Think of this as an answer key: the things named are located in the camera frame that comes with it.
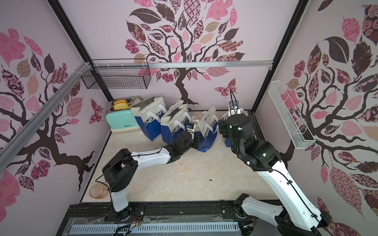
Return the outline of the aluminium rail left wall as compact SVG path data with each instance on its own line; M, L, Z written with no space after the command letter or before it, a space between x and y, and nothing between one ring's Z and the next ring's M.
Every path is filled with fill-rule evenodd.
M55 108L60 104L64 97L71 91L76 83L81 79L81 74L90 69L89 63L81 64L67 78L66 82L54 93L50 99L38 110L38 112L26 122L26 125L12 138L1 151L1 172L10 164L12 159L20 152L29 139L42 126L44 121L49 118Z

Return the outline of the aluminium rail wall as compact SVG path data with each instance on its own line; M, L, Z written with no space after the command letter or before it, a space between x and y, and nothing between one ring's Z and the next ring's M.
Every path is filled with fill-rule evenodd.
M211 67L272 67L273 61L227 61L227 62L175 62L175 63L108 63L108 64L94 64L94 67L115 67L115 66L141 66L144 68L211 68Z
M44 121L49 118L55 108L60 104L64 97L71 91L76 83L81 79L81 74L90 69L89 63L81 64L67 78L66 82L54 93L50 99L38 110L38 112L26 122L26 125L12 138L1 151L1 172L10 164L12 159L20 152L29 139L42 126Z

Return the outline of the yellow toast slice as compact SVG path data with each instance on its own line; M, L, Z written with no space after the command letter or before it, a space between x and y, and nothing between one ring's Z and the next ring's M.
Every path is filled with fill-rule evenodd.
M114 104L113 109L115 111L128 110L130 109L130 105L127 102L119 102Z

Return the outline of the aluminium rail back wall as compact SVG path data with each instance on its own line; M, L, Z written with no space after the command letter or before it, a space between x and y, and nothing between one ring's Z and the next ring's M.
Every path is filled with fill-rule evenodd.
M211 67L272 67L273 61L227 61L227 62L175 62L175 63L108 63L108 64L94 64L94 67L115 67L115 66L141 66L144 68L211 68Z

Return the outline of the blue beige takeout bag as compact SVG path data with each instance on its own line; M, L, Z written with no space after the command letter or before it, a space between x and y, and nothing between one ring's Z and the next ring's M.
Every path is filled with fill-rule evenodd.
M214 144L218 134L219 119L216 116L216 108L213 106L198 116L192 116L191 122L195 124L195 134L200 139L197 150L207 152Z
M167 113L163 97L144 99L132 105L131 110L144 135L154 141L161 134L161 118Z
M241 114L245 114L246 116L248 116L248 111L244 110L243 108L240 109L240 113ZM226 113L223 114L223 116L220 118L221 121L226 121L226 119L228 118L228 115L229 115L229 111L227 111ZM224 138L224 143L226 145L226 147L231 147L231 143L230 143L230 139L229 138Z
M183 100L177 101L161 117L160 131L162 140L167 144L174 141L179 133L186 130L190 121L191 116L188 111L188 105Z

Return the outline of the pink translucent bowl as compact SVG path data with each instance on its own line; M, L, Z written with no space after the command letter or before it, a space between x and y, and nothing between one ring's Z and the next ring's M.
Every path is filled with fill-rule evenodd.
M93 199L105 199L108 195L108 187L102 183L93 185L89 190L89 196Z

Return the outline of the mint green toaster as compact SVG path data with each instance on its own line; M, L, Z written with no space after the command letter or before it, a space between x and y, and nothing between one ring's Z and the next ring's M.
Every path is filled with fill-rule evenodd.
M113 109L114 101L111 101L108 103L106 116L105 116L106 121L109 124L111 131L112 132L126 132L126 131L139 129L139 125L131 110L131 106L130 106L130 109L128 110L115 111Z

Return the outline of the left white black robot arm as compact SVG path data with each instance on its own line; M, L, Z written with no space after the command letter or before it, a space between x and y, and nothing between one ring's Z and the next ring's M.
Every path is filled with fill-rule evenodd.
M111 196L113 209L119 213L128 211L127 186L130 184L136 170L156 165L165 165L175 162L191 148L197 149L200 137L192 131L183 131L171 143L153 151L130 152L127 148L121 149L102 168Z

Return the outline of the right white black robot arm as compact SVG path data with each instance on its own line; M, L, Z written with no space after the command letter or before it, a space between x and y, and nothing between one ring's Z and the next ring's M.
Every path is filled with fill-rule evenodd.
M330 214L305 196L273 145L255 137L253 120L245 114L231 115L219 121L219 133L229 138L232 152L269 184L281 202L276 206L243 193L233 203L235 215L264 220L283 236L321 235L319 229L329 225Z

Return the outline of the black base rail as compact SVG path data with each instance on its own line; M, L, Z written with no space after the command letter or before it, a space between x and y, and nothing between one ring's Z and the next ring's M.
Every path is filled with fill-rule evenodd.
M178 202L131 202L127 213L116 213L110 202L80 203L70 205L59 227L61 233L69 225L70 220L79 219L89 222L104 220L106 223L126 223L172 219L174 217L220 217L221 220L250 222L253 218L260 218L257 213L237 216L233 201L178 201Z

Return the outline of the orange toast slice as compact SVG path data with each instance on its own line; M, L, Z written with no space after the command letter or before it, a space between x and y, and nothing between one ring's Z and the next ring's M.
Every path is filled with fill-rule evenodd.
M113 105L116 105L116 104L119 104L119 103L127 103L127 100L126 99L118 99L118 100L113 102Z

